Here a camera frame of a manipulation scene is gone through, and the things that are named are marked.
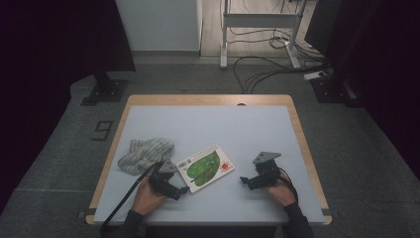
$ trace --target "hand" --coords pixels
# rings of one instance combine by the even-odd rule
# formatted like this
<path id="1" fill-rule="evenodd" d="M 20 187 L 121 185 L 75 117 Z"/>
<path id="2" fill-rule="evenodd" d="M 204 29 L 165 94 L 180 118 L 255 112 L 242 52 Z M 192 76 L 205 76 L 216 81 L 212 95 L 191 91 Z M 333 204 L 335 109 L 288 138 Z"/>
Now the hand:
<path id="1" fill-rule="evenodd" d="M 290 180 L 283 172 L 280 172 L 280 175 Z M 268 191 L 272 198 L 283 206 L 296 202 L 296 197 L 294 197 L 293 192 L 284 181 L 278 180 L 273 186 L 264 187 L 263 189 Z"/>
<path id="2" fill-rule="evenodd" d="M 137 190 L 132 210 L 145 216 L 158 208 L 165 200 L 165 196 L 154 194 L 149 184 L 149 177 L 145 177 Z"/>

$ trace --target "book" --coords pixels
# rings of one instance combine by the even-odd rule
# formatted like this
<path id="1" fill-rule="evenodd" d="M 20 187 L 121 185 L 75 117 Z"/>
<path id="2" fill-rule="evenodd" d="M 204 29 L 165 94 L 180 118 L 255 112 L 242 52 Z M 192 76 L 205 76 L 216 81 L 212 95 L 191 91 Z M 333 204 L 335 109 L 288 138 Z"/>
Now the book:
<path id="1" fill-rule="evenodd" d="M 235 169 L 217 144 L 176 163 L 176 167 L 192 193 Z"/>

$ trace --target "wooden table edge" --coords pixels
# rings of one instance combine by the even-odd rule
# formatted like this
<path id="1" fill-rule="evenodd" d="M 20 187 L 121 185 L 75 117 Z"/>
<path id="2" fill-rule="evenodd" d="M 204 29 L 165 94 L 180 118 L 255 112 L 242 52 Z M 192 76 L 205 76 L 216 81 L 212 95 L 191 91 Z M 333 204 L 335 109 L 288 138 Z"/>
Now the wooden table edge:
<path id="1" fill-rule="evenodd" d="M 328 203 L 322 189 L 321 182 L 319 181 L 312 156 L 303 133 L 302 126 L 297 115 L 296 108 L 294 107 L 293 99 L 289 95 L 225 95 L 225 94 L 149 94 L 149 95 L 132 95 L 127 100 L 118 125 L 117 132 L 114 136 L 111 148 L 108 153 L 101 177 L 96 186 L 95 193 L 89 205 L 89 210 L 95 210 L 99 204 L 99 199 L 105 185 L 106 178 L 111 168 L 112 160 L 114 158 L 119 139 L 122 135 L 124 125 L 126 123 L 131 106 L 134 105 L 258 105 L 258 106 L 287 106 L 290 114 L 290 121 L 292 122 L 293 130 L 296 134 L 300 150 L 302 152 L 303 160 L 305 162 L 306 170 L 311 178 L 312 186 L 314 187 L 316 196 L 323 211 L 329 211 Z M 86 215 L 86 222 L 88 224 L 95 224 L 93 221 L 94 214 Z M 331 224 L 333 218 L 330 214 L 324 215 L 325 222 L 323 225 Z"/>

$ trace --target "black curtain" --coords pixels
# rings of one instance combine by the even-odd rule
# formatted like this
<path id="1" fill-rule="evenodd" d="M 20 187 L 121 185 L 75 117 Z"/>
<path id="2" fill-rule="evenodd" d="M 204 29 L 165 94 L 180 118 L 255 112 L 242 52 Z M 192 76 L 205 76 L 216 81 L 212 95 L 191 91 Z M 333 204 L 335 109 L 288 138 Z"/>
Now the black curtain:
<path id="1" fill-rule="evenodd" d="M 420 3 L 381 1 L 352 58 L 367 112 L 420 178 Z"/>
<path id="2" fill-rule="evenodd" d="M 134 71 L 114 0 L 0 3 L 0 211 L 64 112 L 70 86 L 97 71 Z"/>

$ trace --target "green leaf illustration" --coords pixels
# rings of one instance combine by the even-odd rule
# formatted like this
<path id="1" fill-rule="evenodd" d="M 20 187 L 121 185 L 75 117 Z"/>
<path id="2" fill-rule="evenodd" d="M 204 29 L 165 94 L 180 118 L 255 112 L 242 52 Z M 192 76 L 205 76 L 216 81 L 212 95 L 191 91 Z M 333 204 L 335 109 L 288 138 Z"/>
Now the green leaf illustration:
<path id="1" fill-rule="evenodd" d="M 211 180 L 219 170 L 220 158 L 216 151 L 194 162 L 186 171 L 186 174 L 194 179 L 197 186 L 202 186 Z"/>

